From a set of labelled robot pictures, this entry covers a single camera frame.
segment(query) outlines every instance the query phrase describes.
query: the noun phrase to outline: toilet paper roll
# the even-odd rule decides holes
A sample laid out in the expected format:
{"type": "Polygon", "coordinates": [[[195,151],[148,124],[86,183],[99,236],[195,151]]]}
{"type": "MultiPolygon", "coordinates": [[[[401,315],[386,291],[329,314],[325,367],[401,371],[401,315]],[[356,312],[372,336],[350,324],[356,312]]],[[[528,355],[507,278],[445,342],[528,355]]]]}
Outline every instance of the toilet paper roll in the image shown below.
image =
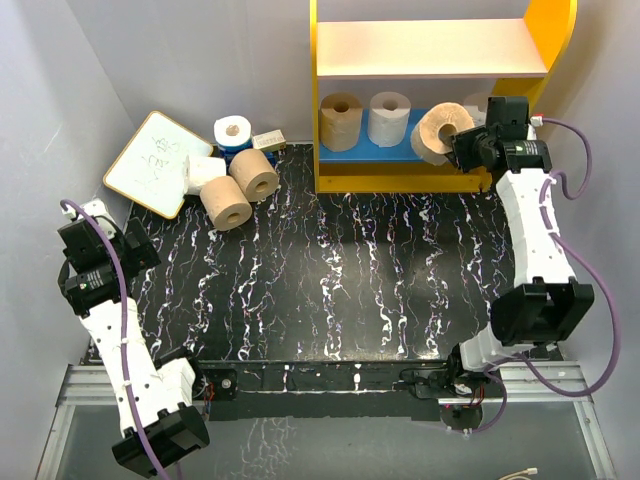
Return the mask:
{"type": "Polygon", "coordinates": [[[250,202],[258,202],[276,191],[279,178],[261,150],[243,150],[231,161],[229,175],[250,202]]]}
{"type": "Polygon", "coordinates": [[[462,106],[469,112],[469,115],[473,118],[473,124],[476,127],[483,126],[487,120],[489,97],[491,97],[491,93],[489,92],[474,93],[462,102],[462,106]]]}
{"type": "Polygon", "coordinates": [[[231,230],[251,217],[251,205],[229,176],[214,178],[202,187],[200,200],[217,230],[231,230]]]}
{"type": "Polygon", "coordinates": [[[187,155],[184,192],[187,195],[199,195],[207,183],[226,174],[227,164],[223,158],[187,155]]]}
{"type": "Polygon", "coordinates": [[[447,163],[448,137],[473,128],[473,119],[462,105],[441,103],[429,110],[411,133],[411,147],[425,162],[447,163]]]}
{"type": "Polygon", "coordinates": [[[333,152],[344,152],[358,143],[362,105],[348,93],[334,93],[320,104],[320,141],[333,152]]]}
{"type": "Polygon", "coordinates": [[[369,104],[369,139],[379,147],[395,147],[404,138],[411,102],[404,95],[382,92],[369,104]]]}
{"type": "Polygon", "coordinates": [[[251,148],[251,124],[240,115],[232,115],[216,120],[213,136],[222,152],[240,152],[251,148]]]}

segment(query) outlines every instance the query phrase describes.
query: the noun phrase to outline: whiteboard frame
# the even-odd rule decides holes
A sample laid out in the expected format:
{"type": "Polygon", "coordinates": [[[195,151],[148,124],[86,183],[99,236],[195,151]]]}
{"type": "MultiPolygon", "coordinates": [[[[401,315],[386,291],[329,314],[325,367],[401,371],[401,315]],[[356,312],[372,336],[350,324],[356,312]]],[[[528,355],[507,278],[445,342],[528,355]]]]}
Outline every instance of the whiteboard frame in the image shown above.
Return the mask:
{"type": "Polygon", "coordinates": [[[149,121],[149,119],[151,118],[151,116],[153,114],[159,114],[162,115],[165,119],[169,120],[171,123],[175,124],[176,126],[184,129],[185,131],[187,131],[188,133],[190,133],[191,135],[193,135],[194,137],[197,137],[198,139],[202,140],[204,143],[208,144],[211,147],[211,150],[209,150],[209,154],[208,156],[211,156],[211,154],[213,153],[213,144],[211,142],[209,142],[208,140],[205,140],[204,138],[202,138],[200,135],[198,135],[197,133],[192,132],[191,130],[189,130],[187,127],[185,127],[184,125],[181,125],[180,123],[176,122],[175,120],[169,118],[167,115],[165,115],[164,113],[162,113],[159,110],[153,110],[149,113],[149,115],[147,115],[147,118],[144,119],[144,122],[142,122],[142,124],[138,127],[138,130],[136,130],[136,133],[133,134],[133,136],[131,137],[131,139],[127,142],[127,144],[125,145],[125,147],[122,149],[122,151],[120,152],[120,154],[118,155],[118,157],[116,158],[116,160],[113,162],[113,164],[109,167],[109,170],[107,170],[107,173],[104,174],[104,176],[102,177],[102,183],[104,183],[104,185],[107,188],[110,188],[111,190],[118,192],[120,195],[122,195],[123,197],[128,198],[129,200],[131,200],[134,203],[137,203],[138,205],[142,205],[143,207],[145,207],[146,209],[152,211],[153,213],[155,213],[156,215],[160,215],[163,218],[166,218],[167,220],[173,220],[174,218],[176,218],[178,216],[178,213],[180,213],[180,209],[182,208],[182,205],[184,205],[184,198],[182,199],[182,202],[180,202],[180,205],[178,205],[178,207],[176,208],[176,212],[173,216],[167,216],[164,213],[159,212],[158,210],[150,207],[149,205],[146,205],[142,202],[139,202],[138,200],[136,200],[135,198],[133,198],[131,195],[117,189],[116,187],[114,187],[113,185],[110,185],[107,178],[109,177],[109,174],[111,173],[111,170],[114,169],[114,167],[118,164],[118,162],[120,161],[120,158],[122,157],[122,155],[124,155],[124,153],[127,151],[127,149],[129,148],[129,145],[131,145],[131,143],[136,139],[136,137],[138,136],[138,134],[142,131],[142,129],[144,128],[144,126],[147,124],[147,122],[149,121]]]}

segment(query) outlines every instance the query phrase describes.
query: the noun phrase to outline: marble tabletop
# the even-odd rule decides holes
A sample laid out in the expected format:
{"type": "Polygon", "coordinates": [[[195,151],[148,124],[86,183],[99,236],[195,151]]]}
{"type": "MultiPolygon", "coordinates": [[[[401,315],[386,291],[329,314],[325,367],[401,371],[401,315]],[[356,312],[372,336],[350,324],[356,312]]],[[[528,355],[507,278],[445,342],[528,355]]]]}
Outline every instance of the marble tabletop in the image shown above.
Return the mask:
{"type": "Polygon", "coordinates": [[[171,221],[134,205],[162,261],[133,289],[154,356],[441,359],[486,325],[514,275],[496,193],[316,195],[312,153],[289,146],[278,191],[228,232],[197,197],[171,221]]]}

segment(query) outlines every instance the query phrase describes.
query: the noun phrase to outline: whiteboard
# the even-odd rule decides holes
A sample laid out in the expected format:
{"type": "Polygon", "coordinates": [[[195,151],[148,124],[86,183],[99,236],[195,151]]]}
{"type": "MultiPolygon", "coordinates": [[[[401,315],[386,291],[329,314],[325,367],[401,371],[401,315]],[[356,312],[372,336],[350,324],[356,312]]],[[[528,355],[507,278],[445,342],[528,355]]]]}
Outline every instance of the whiteboard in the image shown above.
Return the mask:
{"type": "Polygon", "coordinates": [[[187,155],[213,146],[161,112],[151,112],[104,176],[104,184],[165,218],[184,203],[187,155]]]}

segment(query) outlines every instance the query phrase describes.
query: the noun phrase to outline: white wall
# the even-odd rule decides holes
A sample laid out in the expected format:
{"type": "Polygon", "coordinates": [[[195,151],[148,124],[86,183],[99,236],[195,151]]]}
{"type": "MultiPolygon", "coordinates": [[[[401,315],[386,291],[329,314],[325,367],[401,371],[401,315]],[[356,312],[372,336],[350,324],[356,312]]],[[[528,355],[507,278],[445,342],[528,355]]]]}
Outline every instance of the white wall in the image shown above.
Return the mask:
{"type": "MultiPolygon", "coordinates": [[[[556,208],[563,236],[604,276],[620,306],[622,355],[610,383],[594,398],[619,478],[638,478],[640,430],[640,4],[636,0],[581,0],[570,49],[536,110],[563,118],[589,136],[595,168],[578,201],[556,208]]],[[[570,172],[574,189],[584,175],[584,149],[573,134],[549,129],[556,167],[570,172]]],[[[580,272],[580,280],[587,275],[580,272]]],[[[611,323],[599,294],[595,307],[568,342],[590,383],[611,352],[611,323]]]]}
{"type": "MultiPolygon", "coordinates": [[[[134,124],[159,109],[205,138],[244,115],[256,133],[310,140],[308,0],[67,0],[134,124]]],[[[318,0],[321,20],[520,17],[528,0],[318,0]]],[[[491,83],[323,82],[361,101],[396,89],[418,103],[462,100],[491,83]]]]}
{"type": "MultiPolygon", "coordinates": [[[[0,477],[33,478],[88,335],[60,295],[58,202],[99,190],[133,133],[64,0],[0,0],[0,477]]],[[[127,202],[109,198],[124,219],[127,202]]]]}

